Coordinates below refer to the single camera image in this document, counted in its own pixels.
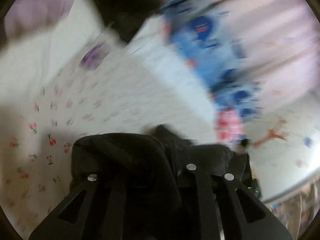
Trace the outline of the large black puffer jacket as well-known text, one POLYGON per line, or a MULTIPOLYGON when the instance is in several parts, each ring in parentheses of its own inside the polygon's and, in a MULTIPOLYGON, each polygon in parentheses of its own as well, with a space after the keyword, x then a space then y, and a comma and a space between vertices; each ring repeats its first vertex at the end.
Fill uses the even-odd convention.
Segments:
POLYGON ((194 145, 165 126, 150 134, 108 133, 78 139, 72 148, 71 190, 97 176, 94 214, 103 239, 200 239, 201 177, 231 173, 256 196, 249 156, 221 144, 194 145))

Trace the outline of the pink patterned cloth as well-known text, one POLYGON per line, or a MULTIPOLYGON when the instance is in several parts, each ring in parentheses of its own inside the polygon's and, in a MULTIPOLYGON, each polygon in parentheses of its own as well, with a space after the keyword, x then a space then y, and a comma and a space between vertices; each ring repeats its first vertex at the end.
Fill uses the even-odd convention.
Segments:
POLYGON ((227 108, 219 111, 215 131, 218 142, 232 144, 244 136, 244 124, 235 109, 227 108))

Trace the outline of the white wardrobe with tree sticker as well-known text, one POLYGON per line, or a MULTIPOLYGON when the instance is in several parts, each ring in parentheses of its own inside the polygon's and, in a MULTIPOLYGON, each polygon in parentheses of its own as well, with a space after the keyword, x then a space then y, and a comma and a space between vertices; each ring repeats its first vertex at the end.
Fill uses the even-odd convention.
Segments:
POLYGON ((247 123, 245 132, 264 202, 291 193, 319 173, 319 101, 310 94, 247 123))

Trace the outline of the white cherry print bedsheet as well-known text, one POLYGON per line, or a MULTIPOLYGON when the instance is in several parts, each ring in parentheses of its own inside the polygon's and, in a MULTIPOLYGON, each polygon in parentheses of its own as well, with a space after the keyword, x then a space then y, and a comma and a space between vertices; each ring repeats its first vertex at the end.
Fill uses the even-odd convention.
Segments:
POLYGON ((167 124, 214 142, 207 92, 163 27, 163 17, 152 16, 126 45, 103 28, 90 0, 76 0, 56 26, 1 49, 1 208, 19 237, 28 239, 67 196, 81 137, 167 124), (110 50, 100 66, 80 67, 100 43, 110 50))

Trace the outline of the blue whale print quilt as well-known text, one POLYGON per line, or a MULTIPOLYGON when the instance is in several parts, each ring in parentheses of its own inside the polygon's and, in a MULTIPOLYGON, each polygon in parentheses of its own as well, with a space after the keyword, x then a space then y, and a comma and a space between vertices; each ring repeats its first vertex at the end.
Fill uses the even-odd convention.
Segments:
POLYGON ((233 108, 244 121, 259 117, 261 88, 244 69, 240 41, 223 23, 229 12, 208 0, 173 0, 163 6, 163 14, 169 41, 202 80, 217 109, 233 108))

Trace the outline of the purple butterfly hair clip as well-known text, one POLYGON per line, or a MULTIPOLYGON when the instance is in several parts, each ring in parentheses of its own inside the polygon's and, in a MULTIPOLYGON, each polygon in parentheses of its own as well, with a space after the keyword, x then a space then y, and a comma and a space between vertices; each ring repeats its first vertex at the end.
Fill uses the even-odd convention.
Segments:
POLYGON ((104 43, 95 45, 80 61, 80 67, 85 70, 96 70, 103 59, 109 54, 110 50, 104 43))

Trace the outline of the lavender puffer garment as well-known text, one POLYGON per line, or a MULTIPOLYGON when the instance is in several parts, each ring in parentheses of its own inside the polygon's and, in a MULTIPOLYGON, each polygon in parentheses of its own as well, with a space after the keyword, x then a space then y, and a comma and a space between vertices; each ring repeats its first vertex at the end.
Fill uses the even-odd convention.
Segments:
POLYGON ((75 0, 15 0, 4 17, 7 39, 57 24, 67 16, 75 0))

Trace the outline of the small black jacket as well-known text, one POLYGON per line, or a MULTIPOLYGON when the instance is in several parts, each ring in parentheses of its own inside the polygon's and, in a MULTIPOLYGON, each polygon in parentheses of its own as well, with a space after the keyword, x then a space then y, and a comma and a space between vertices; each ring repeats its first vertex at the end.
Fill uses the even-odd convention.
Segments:
POLYGON ((161 0, 93 0, 105 26, 117 32, 120 39, 129 43, 144 21, 157 12, 161 0))

